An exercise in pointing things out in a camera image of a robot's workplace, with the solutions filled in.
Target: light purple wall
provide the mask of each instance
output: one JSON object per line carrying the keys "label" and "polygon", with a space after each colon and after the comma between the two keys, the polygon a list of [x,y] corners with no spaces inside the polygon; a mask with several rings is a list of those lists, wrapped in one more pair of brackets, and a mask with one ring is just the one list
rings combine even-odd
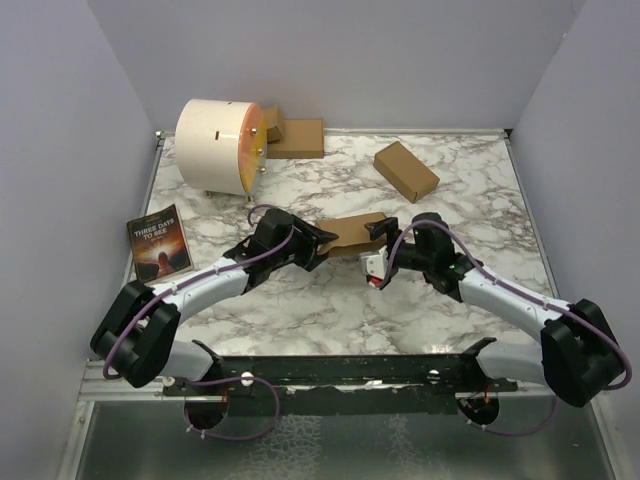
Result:
{"label": "light purple wall", "polygon": [[154,137],[84,0],[0,5],[0,477],[56,474]]}
{"label": "light purple wall", "polygon": [[158,129],[193,97],[330,127],[513,127],[583,0],[88,0]]}
{"label": "light purple wall", "polygon": [[[640,369],[640,3],[589,0],[513,134],[560,293],[608,316]],[[640,472],[640,381],[613,394]]]}

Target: book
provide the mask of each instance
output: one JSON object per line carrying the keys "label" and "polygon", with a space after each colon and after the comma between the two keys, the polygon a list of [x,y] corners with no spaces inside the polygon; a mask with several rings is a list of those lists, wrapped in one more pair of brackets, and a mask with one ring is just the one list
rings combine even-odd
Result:
{"label": "book", "polygon": [[152,283],[193,268],[175,204],[127,222],[136,278]]}

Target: small cardboard box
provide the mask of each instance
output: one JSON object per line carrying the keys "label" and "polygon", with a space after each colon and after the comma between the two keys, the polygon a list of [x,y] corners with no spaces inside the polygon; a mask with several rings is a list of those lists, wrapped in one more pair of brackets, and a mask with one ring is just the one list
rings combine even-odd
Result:
{"label": "small cardboard box", "polygon": [[324,122],[285,120],[286,136],[267,147],[267,158],[324,158]]}
{"label": "small cardboard box", "polygon": [[265,108],[262,111],[264,123],[267,125],[267,143],[277,142],[284,138],[284,118],[278,107]]}
{"label": "small cardboard box", "polygon": [[328,252],[329,258],[332,258],[379,250],[387,241],[386,235],[372,242],[369,240],[369,231],[364,228],[364,225],[379,222],[385,218],[387,217],[384,213],[376,212],[354,217],[318,220],[316,222],[318,228],[338,235],[336,240],[322,245],[318,249],[318,254],[324,255]]}
{"label": "small cardboard box", "polygon": [[400,142],[376,153],[373,166],[411,203],[438,186],[440,178]]}

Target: white drum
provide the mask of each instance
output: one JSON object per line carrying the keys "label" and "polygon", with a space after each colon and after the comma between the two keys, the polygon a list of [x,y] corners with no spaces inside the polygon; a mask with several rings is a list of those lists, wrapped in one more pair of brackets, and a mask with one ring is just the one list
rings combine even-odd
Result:
{"label": "white drum", "polygon": [[176,127],[176,161],[187,185],[252,195],[267,156],[267,129],[255,103],[193,99]]}

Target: bolt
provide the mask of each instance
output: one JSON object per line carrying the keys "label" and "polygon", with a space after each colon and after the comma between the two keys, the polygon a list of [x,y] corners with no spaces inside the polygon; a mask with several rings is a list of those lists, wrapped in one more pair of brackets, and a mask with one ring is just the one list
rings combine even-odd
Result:
{"label": "bolt", "polygon": [[436,383],[438,383],[438,380],[440,380],[440,372],[437,370],[429,370],[429,375],[427,375],[427,378],[432,385],[435,385]]}
{"label": "bolt", "polygon": [[250,380],[240,380],[240,383],[242,383],[242,386],[250,387],[251,385],[253,385],[253,374],[251,372],[244,372],[240,376],[241,377],[251,377]]}

